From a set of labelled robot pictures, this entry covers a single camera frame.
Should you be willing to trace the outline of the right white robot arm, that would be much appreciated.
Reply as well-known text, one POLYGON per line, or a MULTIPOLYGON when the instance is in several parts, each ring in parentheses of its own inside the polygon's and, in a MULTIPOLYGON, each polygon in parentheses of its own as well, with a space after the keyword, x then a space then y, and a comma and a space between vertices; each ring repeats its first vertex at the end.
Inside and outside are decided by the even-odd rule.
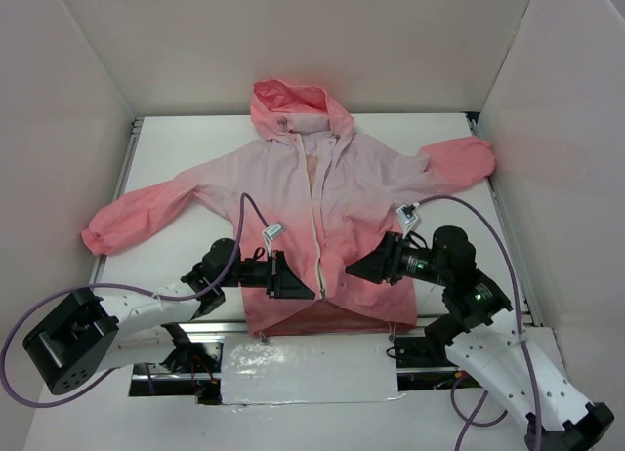
POLYGON ((427 357, 476 380, 524 429, 528 448, 589 450, 613 423, 604 403, 579 392, 528 339, 511 300, 478 269, 463 229, 438 228, 428 248, 388 232, 346 273, 376 284, 409 277, 442 287, 448 313, 424 330, 427 357))

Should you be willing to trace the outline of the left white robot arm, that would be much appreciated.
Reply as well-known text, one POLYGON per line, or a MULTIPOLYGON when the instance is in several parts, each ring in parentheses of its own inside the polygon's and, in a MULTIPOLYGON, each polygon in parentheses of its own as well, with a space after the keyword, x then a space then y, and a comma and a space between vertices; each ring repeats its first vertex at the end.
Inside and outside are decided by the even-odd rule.
POLYGON ((216 367, 209 353, 182 326, 222 305, 229 287, 258 288, 269 299, 314 297, 283 252, 259 248, 243 259, 235 241, 223 238, 188 274, 155 296, 71 291, 24 337, 22 346, 54 395, 76 390, 100 371, 129 364, 211 374, 216 367))

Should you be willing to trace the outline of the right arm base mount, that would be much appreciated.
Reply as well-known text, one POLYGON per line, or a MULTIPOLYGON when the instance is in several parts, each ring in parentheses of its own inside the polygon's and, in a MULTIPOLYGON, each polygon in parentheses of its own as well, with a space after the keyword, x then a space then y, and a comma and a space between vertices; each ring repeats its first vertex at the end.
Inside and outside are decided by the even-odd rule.
POLYGON ((399 391, 450 390, 457 380, 461 380, 461 388, 479 386, 447 359, 444 345, 425 332, 392 337, 385 354, 395 364, 399 391))

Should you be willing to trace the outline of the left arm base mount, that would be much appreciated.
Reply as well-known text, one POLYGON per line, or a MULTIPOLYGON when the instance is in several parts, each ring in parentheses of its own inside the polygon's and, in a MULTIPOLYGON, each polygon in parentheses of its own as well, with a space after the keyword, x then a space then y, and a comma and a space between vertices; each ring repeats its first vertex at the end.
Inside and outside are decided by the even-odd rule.
POLYGON ((193 342, 178 324, 165 325, 173 350, 161 362, 133 367, 130 397, 192 397, 200 405, 220 405, 222 342, 193 342))

